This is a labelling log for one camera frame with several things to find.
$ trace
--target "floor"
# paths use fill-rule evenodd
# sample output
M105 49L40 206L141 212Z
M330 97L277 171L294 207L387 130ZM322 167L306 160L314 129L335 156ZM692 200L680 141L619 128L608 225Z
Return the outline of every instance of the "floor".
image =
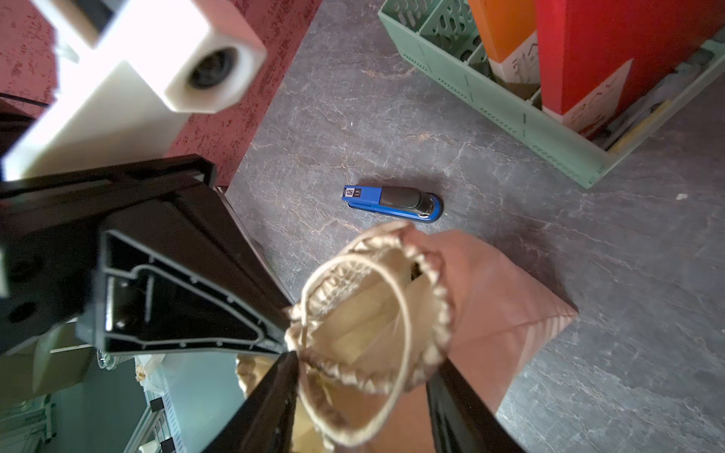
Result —
M579 319L498 413L530 452L725 449L725 78L593 189L414 70L376 16L325 0L228 191L290 290L360 231L346 183L441 194L426 231L493 243Z

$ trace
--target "blue stapler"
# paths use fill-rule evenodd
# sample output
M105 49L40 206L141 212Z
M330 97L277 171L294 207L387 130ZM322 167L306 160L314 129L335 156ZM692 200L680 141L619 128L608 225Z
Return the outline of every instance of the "blue stapler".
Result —
M441 197L411 187L345 186L342 201L351 208L418 222L435 222L443 214Z

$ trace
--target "green plastic crate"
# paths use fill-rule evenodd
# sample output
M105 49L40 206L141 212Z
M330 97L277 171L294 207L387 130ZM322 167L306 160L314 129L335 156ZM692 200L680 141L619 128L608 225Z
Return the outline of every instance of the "green plastic crate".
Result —
M405 60L586 188L725 71L725 43L706 41L703 48L713 58L703 73L669 108L607 152L542 112L540 90L523 100L487 77L486 52L464 1L387 0L378 16Z

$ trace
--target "beige drawstring bag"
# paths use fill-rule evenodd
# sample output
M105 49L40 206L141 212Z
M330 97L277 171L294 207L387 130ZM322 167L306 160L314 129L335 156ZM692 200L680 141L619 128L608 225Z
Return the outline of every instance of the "beige drawstring bag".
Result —
M523 366L575 317L493 246L395 221L310 276L286 342L299 355L308 425L328 449L433 452L423 384L446 357L495 412Z

